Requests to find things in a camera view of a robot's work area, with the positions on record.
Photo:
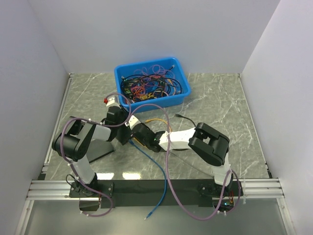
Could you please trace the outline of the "black network switch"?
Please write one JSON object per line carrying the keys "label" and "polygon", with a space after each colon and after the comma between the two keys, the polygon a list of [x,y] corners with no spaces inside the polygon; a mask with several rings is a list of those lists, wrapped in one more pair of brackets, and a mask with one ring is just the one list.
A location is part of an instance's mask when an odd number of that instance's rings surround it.
{"label": "black network switch", "polygon": [[125,124],[116,127],[116,139],[121,145],[125,145],[131,138],[132,131]]}

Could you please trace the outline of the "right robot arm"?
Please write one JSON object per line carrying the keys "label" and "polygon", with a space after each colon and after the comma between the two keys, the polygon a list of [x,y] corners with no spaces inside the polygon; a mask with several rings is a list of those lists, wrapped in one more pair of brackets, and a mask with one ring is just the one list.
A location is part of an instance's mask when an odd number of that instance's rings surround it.
{"label": "right robot arm", "polygon": [[200,122],[196,127],[184,131],[153,132],[146,124],[136,122],[128,124],[131,137],[144,147],[156,153],[172,150],[193,150],[203,161],[212,167],[215,190],[227,195],[232,190],[231,170],[228,160],[229,138]]}

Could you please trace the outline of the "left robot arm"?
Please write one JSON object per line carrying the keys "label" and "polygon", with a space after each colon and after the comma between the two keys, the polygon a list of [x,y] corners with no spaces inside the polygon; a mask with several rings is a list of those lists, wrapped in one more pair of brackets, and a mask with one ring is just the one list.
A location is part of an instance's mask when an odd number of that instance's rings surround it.
{"label": "left robot arm", "polygon": [[55,135],[52,149],[58,153],[71,167],[74,173],[74,191],[92,197],[101,193],[98,177],[91,168],[88,159],[88,149],[94,140],[98,143],[108,143],[118,136],[119,130],[127,127],[124,121],[129,112],[122,107],[111,106],[101,123],[70,116],[63,129]]}

